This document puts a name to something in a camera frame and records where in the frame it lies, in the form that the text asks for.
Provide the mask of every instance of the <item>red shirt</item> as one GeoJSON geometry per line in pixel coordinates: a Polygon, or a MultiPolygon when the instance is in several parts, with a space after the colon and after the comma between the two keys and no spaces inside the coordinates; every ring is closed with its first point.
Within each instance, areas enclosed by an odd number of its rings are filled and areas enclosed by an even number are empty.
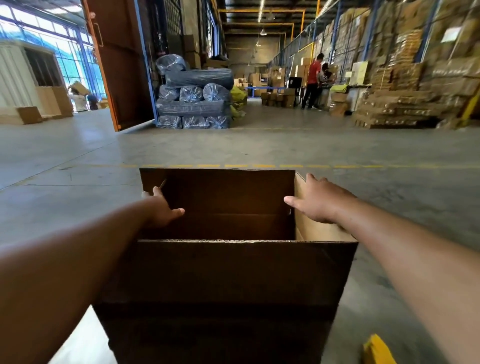
{"type": "Polygon", "coordinates": [[[317,72],[322,70],[322,64],[320,61],[315,61],[310,65],[308,69],[308,84],[317,84],[317,72]]]}

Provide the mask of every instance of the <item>open cardboard box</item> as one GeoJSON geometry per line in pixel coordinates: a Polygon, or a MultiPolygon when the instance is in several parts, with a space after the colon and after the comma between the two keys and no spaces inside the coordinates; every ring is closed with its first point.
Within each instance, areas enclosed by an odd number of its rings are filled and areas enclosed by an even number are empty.
{"type": "Polygon", "coordinates": [[[185,215],[131,245],[95,311],[122,363],[318,364],[357,243],[283,202],[293,170],[140,169],[185,215]]]}

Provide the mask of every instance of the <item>man in red shirt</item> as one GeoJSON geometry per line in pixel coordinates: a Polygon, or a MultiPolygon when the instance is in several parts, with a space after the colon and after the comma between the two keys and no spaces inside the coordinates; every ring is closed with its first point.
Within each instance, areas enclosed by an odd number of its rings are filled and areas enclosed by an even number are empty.
{"type": "Polygon", "coordinates": [[[308,96],[310,96],[310,100],[308,102],[308,108],[311,109],[315,100],[318,96],[318,87],[320,84],[318,83],[317,75],[319,72],[322,71],[322,62],[324,60],[324,54],[320,53],[317,56],[317,59],[310,65],[308,69],[308,82],[307,82],[307,89],[305,90],[305,96],[303,97],[303,101],[301,103],[301,108],[304,109],[305,105],[307,104],[308,96]]]}

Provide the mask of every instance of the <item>forearm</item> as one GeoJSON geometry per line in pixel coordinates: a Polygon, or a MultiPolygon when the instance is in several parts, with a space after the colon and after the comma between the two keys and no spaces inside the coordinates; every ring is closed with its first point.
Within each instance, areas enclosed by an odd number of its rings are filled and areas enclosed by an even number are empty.
{"type": "Polygon", "coordinates": [[[478,253],[358,199],[341,206],[336,222],[380,262],[452,362],[478,359],[478,253]]]}
{"type": "Polygon", "coordinates": [[[0,250],[0,361],[46,363],[75,328],[128,243],[148,201],[54,236],[0,250]]]}

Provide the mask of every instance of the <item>black pants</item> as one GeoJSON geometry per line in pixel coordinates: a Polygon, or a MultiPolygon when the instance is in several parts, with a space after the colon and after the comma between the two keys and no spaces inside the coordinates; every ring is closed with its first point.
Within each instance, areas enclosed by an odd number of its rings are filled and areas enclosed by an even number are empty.
{"type": "Polygon", "coordinates": [[[308,108],[311,109],[315,101],[318,97],[318,85],[317,84],[308,84],[307,89],[305,90],[305,95],[303,96],[303,100],[301,102],[302,109],[305,108],[307,104],[308,96],[310,96],[310,100],[308,101],[308,108]]]}

